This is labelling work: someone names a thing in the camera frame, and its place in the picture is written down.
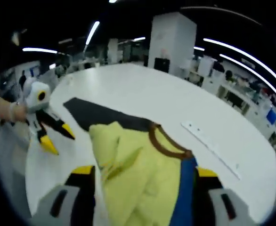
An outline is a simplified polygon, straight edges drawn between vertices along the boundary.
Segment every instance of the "white column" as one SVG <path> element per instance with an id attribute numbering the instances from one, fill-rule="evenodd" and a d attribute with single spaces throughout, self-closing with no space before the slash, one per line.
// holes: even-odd
<path id="1" fill-rule="evenodd" d="M 169 73 L 180 76 L 180 67 L 194 54 L 196 24 L 182 14 L 167 13 L 153 19 L 148 67 L 155 58 L 170 60 Z"/>
<path id="2" fill-rule="evenodd" d="M 118 39 L 110 39 L 108 44 L 108 63 L 116 64 L 118 57 Z"/>

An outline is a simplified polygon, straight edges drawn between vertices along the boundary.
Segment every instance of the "ceiling light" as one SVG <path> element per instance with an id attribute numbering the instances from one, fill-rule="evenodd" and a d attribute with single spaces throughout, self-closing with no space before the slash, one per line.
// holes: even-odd
<path id="1" fill-rule="evenodd" d="M 99 21 L 96 21 L 90 31 L 90 34 L 88 35 L 87 37 L 87 41 L 86 41 L 86 45 L 89 45 L 91 39 L 92 39 L 92 36 L 94 34 L 94 32 L 96 31 L 97 27 L 99 26 L 100 22 Z"/>
<path id="2" fill-rule="evenodd" d="M 70 41 L 72 41 L 72 39 L 65 39 L 65 40 L 59 41 L 58 43 L 59 43 L 59 45 L 61 45 L 61 44 L 64 44 L 64 43 L 67 43 Z"/>
<path id="3" fill-rule="evenodd" d="M 85 48 L 83 48 L 83 52 L 85 53 L 86 52 L 86 50 L 87 50 L 87 45 L 85 45 Z"/>
<path id="4" fill-rule="evenodd" d="M 276 89 L 266 80 L 264 79 L 260 74 L 258 74 L 257 72 L 255 72 L 254 70 L 252 70 L 251 68 L 247 67 L 246 65 L 242 64 L 241 62 L 238 62 L 237 60 L 234 60 L 228 56 L 225 56 L 223 54 L 220 54 L 221 57 L 230 60 L 238 65 L 240 65 L 241 67 L 247 69 L 248 71 L 250 71 L 251 73 L 255 74 L 257 77 L 259 77 L 263 82 L 265 82 L 275 93 L 276 93 Z"/>
<path id="5" fill-rule="evenodd" d="M 55 50 L 44 49 L 44 48 L 23 48 L 24 52 L 45 52 L 45 53 L 57 53 Z"/>
<path id="6" fill-rule="evenodd" d="M 144 40 L 146 39 L 145 37 L 141 37 L 141 38 L 137 38 L 137 39 L 134 39 L 133 41 L 141 41 L 141 40 Z"/>
<path id="7" fill-rule="evenodd" d="M 200 50 L 200 51 L 204 51 L 204 50 L 205 50 L 204 48 L 197 47 L 197 46 L 195 46 L 195 47 L 194 47 L 194 49 L 196 49 L 196 50 Z"/>
<path id="8" fill-rule="evenodd" d="M 204 41 L 207 41 L 207 42 L 211 42 L 211 43 L 214 43 L 214 44 L 218 44 L 220 46 L 224 46 L 226 48 L 229 48 L 229 49 L 232 49 L 240 54 L 243 54 L 244 56 L 250 58 L 251 60 L 255 61 L 256 63 L 258 63 L 260 66 L 262 66 L 263 68 L 265 68 L 271 75 L 273 75 L 274 78 L 276 78 L 276 73 L 274 71 L 272 71 L 268 66 L 266 66 L 263 62 L 259 61 L 258 59 L 256 59 L 255 57 L 251 56 L 250 54 L 238 49 L 238 48 L 235 48 L 233 46 L 230 46 L 228 44 L 225 44 L 223 42 L 220 42 L 220 41 L 215 41 L 215 40 L 212 40 L 212 39 L 203 39 Z"/>
<path id="9" fill-rule="evenodd" d="M 118 43 L 118 45 L 124 44 L 124 43 L 128 43 L 130 40 L 126 40 L 126 41 L 121 41 Z"/>
<path id="10" fill-rule="evenodd" d="M 51 70 L 51 69 L 54 69 L 56 66 L 57 66 L 56 64 L 51 64 L 51 65 L 49 66 L 49 69 L 50 69 L 50 70 Z"/>

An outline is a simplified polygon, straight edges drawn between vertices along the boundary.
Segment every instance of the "desk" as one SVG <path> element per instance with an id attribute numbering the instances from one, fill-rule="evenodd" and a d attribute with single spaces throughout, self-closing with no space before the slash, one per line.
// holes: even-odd
<path id="1" fill-rule="evenodd" d="M 241 114 L 205 90 L 167 73 L 132 64 L 67 75 L 54 90 L 50 105 L 70 125 L 76 141 L 49 130 L 59 156 L 42 152 L 32 141 L 26 163 L 27 199 L 32 213 L 39 199 L 56 184 L 64 183 L 73 168 L 95 164 L 88 134 L 62 105 L 72 97 L 162 124 L 171 138 L 193 151 L 200 166 L 215 171 L 223 186 L 249 205 L 256 222 L 270 214 L 276 198 L 276 154 L 269 142 Z M 187 120 L 206 132 L 222 157 L 238 166 L 241 180 L 181 126 Z M 97 199 L 102 196 L 98 177 L 97 170 Z M 103 203 L 97 200 L 97 205 L 103 210 Z"/>
<path id="2" fill-rule="evenodd" d="M 267 120 L 267 112 L 262 112 L 260 107 L 255 104 L 247 95 L 245 95 L 242 89 L 240 89 L 239 87 L 232 87 L 229 84 L 226 84 L 226 81 L 222 82 L 217 94 L 219 98 L 222 98 L 223 95 L 221 92 L 221 88 L 234 93 L 236 96 L 244 101 L 244 106 L 241 112 L 242 115 L 248 121 L 250 121 L 266 139 L 269 140 L 272 134 L 275 134 L 276 136 L 276 126 L 271 125 L 271 123 Z"/>

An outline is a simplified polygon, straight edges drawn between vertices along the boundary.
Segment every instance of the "human hand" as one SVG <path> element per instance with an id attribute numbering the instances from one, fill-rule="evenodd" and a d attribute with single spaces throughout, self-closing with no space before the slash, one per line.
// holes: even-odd
<path id="1" fill-rule="evenodd" d="M 16 121 L 25 122 L 27 115 L 27 107 L 24 105 L 16 105 L 14 107 L 14 116 Z"/>

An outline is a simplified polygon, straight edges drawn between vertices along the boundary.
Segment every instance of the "black ceiling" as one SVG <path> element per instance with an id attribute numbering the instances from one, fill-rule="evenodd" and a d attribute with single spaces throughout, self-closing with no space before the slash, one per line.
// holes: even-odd
<path id="1" fill-rule="evenodd" d="M 149 42 L 154 15 L 180 11 L 197 23 L 196 45 L 204 47 L 208 54 L 223 53 L 237 60 L 242 57 L 233 51 L 205 43 L 203 38 L 212 38 L 240 48 L 276 72 L 276 6 L 271 2 L 264 4 L 245 0 L 237 4 L 226 0 L 119 0 L 115 4 L 110 4 L 108 0 L 89 3 L 38 1 L 34 5 L 31 2 L 28 5 L 22 3 L 3 9 L 0 14 L 0 31 L 8 36 L 14 30 L 27 29 L 20 37 L 21 48 L 37 47 L 68 52 L 68 46 L 73 50 L 84 48 L 86 37 L 97 20 L 100 21 L 100 26 L 91 45 L 107 43 L 109 38 L 133 39 L 142 36 L 146 36 L 145 42 Z M 229 9 L 264 26 L 219 10 L 180 9 L 185 6 Z M 72 38 L 73 42 L 58 44 L 68 38 Z M 53 56 L 19 51 L 19 54 L 11 57 L 8 65 L 39 57 Z"/>

